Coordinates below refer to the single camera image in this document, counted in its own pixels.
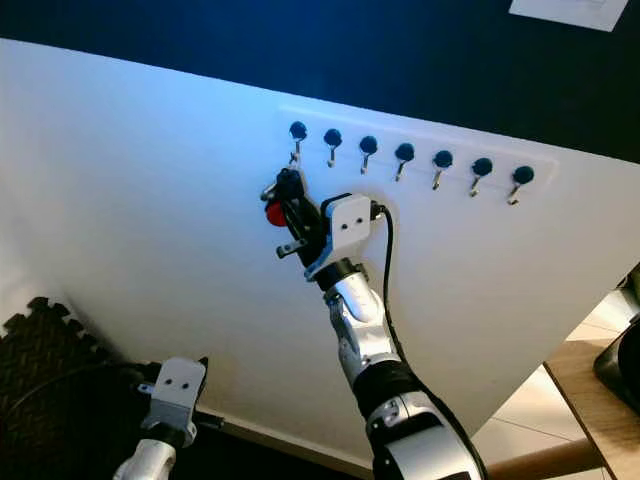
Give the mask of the keys with red fob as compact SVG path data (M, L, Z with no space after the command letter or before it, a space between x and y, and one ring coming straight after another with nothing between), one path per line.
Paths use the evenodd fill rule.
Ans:
M270 184L264 192L261 193L260 198L265 202L266 206L264 211L268 216L268 221L273 224L274 227L287 227L285 224L285 216L283 212L283 172L284 170L298 170L296 166L287 166L282 168L279 173L276 174L275 180Z

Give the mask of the wooden table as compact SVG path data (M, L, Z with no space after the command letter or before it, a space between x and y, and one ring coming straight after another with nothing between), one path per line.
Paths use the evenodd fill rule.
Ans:
M544 362L585 438L616 480L640 480L640 416L614 397L593 371L611 340L567 340Z

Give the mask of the wooden table leg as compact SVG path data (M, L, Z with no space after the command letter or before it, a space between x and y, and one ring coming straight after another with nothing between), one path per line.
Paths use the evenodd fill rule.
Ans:
M489 480L548 480L594 470L603 463L595 445L581 439L493 463L486 471Z

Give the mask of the blue knob metal hook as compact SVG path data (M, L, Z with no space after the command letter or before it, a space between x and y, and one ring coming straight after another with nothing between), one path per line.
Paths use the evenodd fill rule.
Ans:
M470 165L471 183L468 187L468 197L474 198L479 193L481 182L493 172L493 160L489 157L479 157Z
M518 198L518 192L520 192L521 188L525 187L526 184L531 183L532 180L535 179L535 175L535 169L529 165L517 166L516 169L512 170L512 187L511 189L509 189L509 193L506 198L508 205L515 206L518 204L518 202L520 202L520 198Z
M442 178L449 169L452 168L454 163L454 157L451 151L440 150L435 152L435 155L431 157L431 164L433 164L433 178L431 178L431 189L436 191L442 186Z
M328 146L328 159L326 159L326 165L329 168L334 168L337 164L337 150L343 145L343 134L338 129L330 128L324 133L323 140L325 146Z
M292 122L289 125L289 133L293 141L293 151L291 154L291 164L300 163L302 157L302 143L307 140L308 129L305 123Z
M365 136L358 142L358 148L361 152L361 165L360 174L365 175L369 173L369 165L372 155L375 155L379 150L379 142L374 136Z
M406 169L407 164L415 160L415 147L413 147L411 143L401 143L401 145L396 148L396 151L394 151L394 156L396 156L397 160L397 169L396 174L394 174L394 182L401 182L404 174L404 169Z

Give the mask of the black foam mat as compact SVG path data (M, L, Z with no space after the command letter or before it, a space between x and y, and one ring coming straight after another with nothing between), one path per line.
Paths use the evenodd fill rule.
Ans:
M118 360L61 303L27 307L0 338L1 480L113 480L157 365Z

